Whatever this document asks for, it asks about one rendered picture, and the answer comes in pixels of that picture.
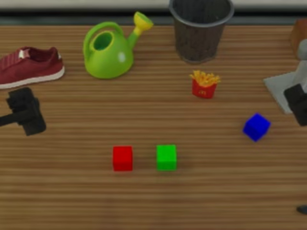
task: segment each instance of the red shoe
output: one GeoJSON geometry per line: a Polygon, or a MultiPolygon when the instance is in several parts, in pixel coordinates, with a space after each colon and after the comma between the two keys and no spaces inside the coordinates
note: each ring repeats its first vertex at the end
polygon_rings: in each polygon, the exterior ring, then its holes
{"type": "Polygon", "coordinates": [[[0,59],[0,89],[56,80],[64,72],[63,61],[56,48],[23,47],[0,59]]]}

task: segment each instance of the bucket rim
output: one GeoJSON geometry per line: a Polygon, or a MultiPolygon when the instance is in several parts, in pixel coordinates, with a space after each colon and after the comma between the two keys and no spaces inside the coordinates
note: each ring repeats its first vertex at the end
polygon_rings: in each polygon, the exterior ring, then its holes
{"type": "Polygon", "coordinates": [[[185,24],[185,25],[189,25],[189,26],[192,26],[192,27],[198,27],[198,28],[208,28],[208,27],[214,27],[214,26],[218,26],[218,25],[222,25],[224,23],[226,23],[227,21],[229,21],[233,15],[235,14],[235,7],[234,7],[234,4],[231,0],[226,0],[228,3],[229,3],[229,6],[230,6],[230,11],[228,13],[228,15],[216,22],[213,22],[213,23],[192,23],[192,22],[189,22],[185,19],[183,19],[182,17],[180,17],[178,15],[178,13],[174,10],[174,7],[173,7],[173,3],[174,1],[176,0],[170,0],[169,1],[169,10],[171,12],[171,14],[173,15],[173,17],[175,19],[177,19],[178,21],[180,21],[181,23],[185,24]]]}

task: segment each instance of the red french fries box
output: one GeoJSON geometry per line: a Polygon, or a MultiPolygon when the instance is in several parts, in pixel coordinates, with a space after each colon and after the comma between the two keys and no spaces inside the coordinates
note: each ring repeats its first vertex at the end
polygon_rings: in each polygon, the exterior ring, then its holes
{"type": "Polygon", "coordinates": [[[195,79],[192,83],[192,93],[193,95],[201,98],[212,98],[215,92],[217,84],[213,84],[209,87],[200,86],[195,79]]]}

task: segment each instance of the watering can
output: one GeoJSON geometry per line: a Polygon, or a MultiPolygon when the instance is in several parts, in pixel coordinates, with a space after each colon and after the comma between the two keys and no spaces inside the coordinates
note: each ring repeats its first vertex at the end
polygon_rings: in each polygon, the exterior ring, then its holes
{"type": "Polygon", "coordinates": [[[133,65],[133,48],[140,35],[153,26],[144,14],[134,14],[135,28],[126,39],[122,28],[114,22],[94,26],[83,42],[85,68],[93,77],[112,79],[126,73],[133,65]],[[92,37],[100,30],[110,28],[92,37]]]}

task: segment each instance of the white shoe sole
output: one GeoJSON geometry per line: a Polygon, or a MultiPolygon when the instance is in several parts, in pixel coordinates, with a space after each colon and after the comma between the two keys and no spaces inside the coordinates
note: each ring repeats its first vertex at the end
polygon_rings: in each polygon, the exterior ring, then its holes
{"type": "Polygon", "coordinates": [[[22,85],[28,85],[28,84],[33,84],[33,83],[39,83],[39,82],[44,82],[44,81],[52,81],[52,80],[57,80],[61,78],[65,73],[65,68],[63,67],[59,72],[47,75],[47,76],[42,76],[42,77],[35,77],[35,78],[28,78],[25,80],[20,80],[14,83],[8,83],[8,84],[0,84],[0,89],[10,89],[10,88],[15,88],[19,87],[22,85]]]}

